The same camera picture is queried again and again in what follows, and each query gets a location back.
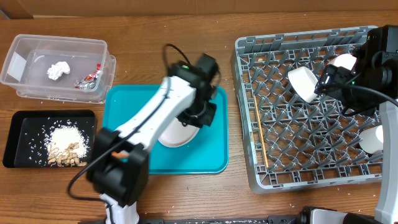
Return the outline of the white bowl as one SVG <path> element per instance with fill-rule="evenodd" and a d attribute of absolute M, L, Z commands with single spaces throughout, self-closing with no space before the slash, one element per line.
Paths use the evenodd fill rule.
<path fill-rule="evenodd" d="M 289 71 L 287 76 L 295 92 L 304 101 L 310 103 L 317 97 L 315 87 L 318 83 L 318 79 L 309 68 L 296 68 Z"/>

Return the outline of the black tray bin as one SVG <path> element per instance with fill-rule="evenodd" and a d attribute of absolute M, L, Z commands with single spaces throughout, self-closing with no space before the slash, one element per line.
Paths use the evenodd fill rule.
<path fill-rule="evenodd" d="M 18 111 L 11 120 L 2 163 L 7 168 L 58 167 L 47 164 L 48 152 L 44 146 L 46 134 L 58 126 L 76 126 L 89 137 L 87 156 L 91 160 L 96 130 L 95 114 L 91 110 Z"/>

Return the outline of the orange carrot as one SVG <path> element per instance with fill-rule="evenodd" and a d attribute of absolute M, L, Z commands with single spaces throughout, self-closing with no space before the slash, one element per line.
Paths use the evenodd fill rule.
<path fill-rule="evenodd" d="M 113 157 L 119 158 L 119 159 L 123 159 L 123 158 L 128 158 L 129 154 L 126 152 L 112 152 L 111 155 Z"/>

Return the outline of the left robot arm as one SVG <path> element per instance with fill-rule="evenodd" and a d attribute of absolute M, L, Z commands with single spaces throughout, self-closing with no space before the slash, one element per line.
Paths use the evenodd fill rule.
<path fill-rule="evenodd" d="M 184 131 L 210 126 L 216 111 L 211 103 L 219 72 L 216 60 L 202 54 L 195 65 L 179 61 L 168 68 L 155 95 L 130 120 L 96 135 L 86 178 L 106 208 L 105 223 L 137 223 L 136 202 L 149 179 L 150 151 L 173 121 Z"/>

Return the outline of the white tissue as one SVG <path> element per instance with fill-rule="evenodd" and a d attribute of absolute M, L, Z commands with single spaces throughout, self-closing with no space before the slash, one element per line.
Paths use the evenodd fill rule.
<path fill-rule="evenodd" d="M 63 74 L 69 74 L 71 72 L 69 64 L 66 62 L 57 62 L 51 65 L 47 70 L 47 75 L 51 80 L 58 80 Z"/>

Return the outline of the white round plate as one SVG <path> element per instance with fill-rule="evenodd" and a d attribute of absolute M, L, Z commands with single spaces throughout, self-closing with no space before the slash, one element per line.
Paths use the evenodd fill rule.
<path fill-rule="evenodd" d="M 183 124 L 177 118 L 166 127 L 158 141 L 166 147 L 180 147 L 191 141 L 199 132 L 198 127 Z"/>

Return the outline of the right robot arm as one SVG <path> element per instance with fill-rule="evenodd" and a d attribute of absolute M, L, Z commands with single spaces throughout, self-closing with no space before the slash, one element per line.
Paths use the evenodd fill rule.
<path fill-rule="evenodd" d="M 318 94 L 342 102 L 343 115 L 379 110 L 384 132 L 382 184 L 375 221 L 397 223 L 397 26 L 368 31 L 354 49 L 351 69 L 329 63 L 315 87 Z"/>

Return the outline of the pink bowl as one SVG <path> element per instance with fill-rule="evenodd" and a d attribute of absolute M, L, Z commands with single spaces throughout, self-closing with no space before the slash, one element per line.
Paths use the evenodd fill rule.
<path fill-rule="evenodd" d="M 329 64 L 332 64 L 336 67 L 343 67 L 348 70 L 352 70 L 357 58 L 351 54 L 342 54 L 337 56 L 336 58 L 329 61 Z"/>

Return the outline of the peanut shells pile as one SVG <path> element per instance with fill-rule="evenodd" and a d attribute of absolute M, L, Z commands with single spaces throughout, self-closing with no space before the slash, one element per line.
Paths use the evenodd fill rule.
<path fill-rule="evenodd" d="M 51 146 L 48 150 L 47 164 L 55 164 L 58 167 L 83 167 L 87 165 L 87 162 L 83 161 L 85 155 L 86 149 L 80 147 L 78 142 L 70 143 L 63 149 Z"/>

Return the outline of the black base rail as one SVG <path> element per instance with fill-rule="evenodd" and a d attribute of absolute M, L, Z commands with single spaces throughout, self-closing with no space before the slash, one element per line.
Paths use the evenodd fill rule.
<path fill-rule="evenodd" d="M 303 207 L 297 215 L 270 215 L 267 218 L 211 218 L 164 220 L 140 219 L 138 224 L 381 224 L 369 215 L 343 213 L 323 207 Z"/>

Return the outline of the red snack wrapper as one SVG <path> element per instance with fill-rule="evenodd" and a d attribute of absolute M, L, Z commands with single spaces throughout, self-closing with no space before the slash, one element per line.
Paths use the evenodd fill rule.
<path fill-rule="evenodd" d="M 75 82 L 75 88 L 81 90 L 90 90 L 96 86 L 98 77 L 101 75 L 101 64 L 96 64 L 96 70 L 91 72 L 82 80 L 77 80 Z"/>

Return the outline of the wooden chopstick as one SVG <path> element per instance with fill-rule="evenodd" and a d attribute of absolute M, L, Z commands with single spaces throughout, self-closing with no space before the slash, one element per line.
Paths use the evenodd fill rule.
<path fill-rule="evenodd" d="M 265 163 L 266 168 L 268 169 L 269 163 L 268 163 L 267 152 L 266 152 L 265 143 L 264 143 L 264 136 L 263 136 L 263 132 L 262 132 L 262 123 L 261 123 L 260 114 L 259 114 L 259 108 L 258 108 L 258 105 L 257 105 L 257 100 L 256 100 L 256 96 L 255 95 L 253 95 L 253 99 L 254 99 L 254 106 L 255 106 L 257 125 L 258 125 L 258 128 L 259 128 L 259 135 L 260 135 L 259 139 L 261 140 L 264 163 Z"/>

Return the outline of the white cup in rack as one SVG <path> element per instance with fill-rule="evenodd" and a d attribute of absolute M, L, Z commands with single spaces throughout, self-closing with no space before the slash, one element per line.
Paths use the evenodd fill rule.
<path fill-rule="evenodd" d="M 359 134 L 361 149 L 368 154 L 382 152 L 384 144 L 384 133 L 382 125 L 367 129 Z"/>

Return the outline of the clear plastic bin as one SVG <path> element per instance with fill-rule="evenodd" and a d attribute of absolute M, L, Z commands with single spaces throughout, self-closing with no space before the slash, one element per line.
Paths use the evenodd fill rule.
<path fill-rule="evenodd" d="M 20 34 L 6 55 L 1 83 L 24 98 L 102 104 L 115 69 L 103 40 Z"/>

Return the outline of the grey dishwasher rack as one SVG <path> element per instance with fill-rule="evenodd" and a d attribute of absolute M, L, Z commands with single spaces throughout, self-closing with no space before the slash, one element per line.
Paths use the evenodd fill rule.
<path fill-rule="evenodd" d="M 257 194 L 327 185 L 377 182 L 382 154 L 364 152 L 359 134 L 381 124 L 377 110 L 343 115 L 342 102 L 317 96 L 307 103 L 288 72 L 309 68 L 320 76 L 330 60 L 351 54 L 376 26 L 240 37 L 231 57 L 251 190 Z M 253 95 L 269 163 L 265 166 Z"/>

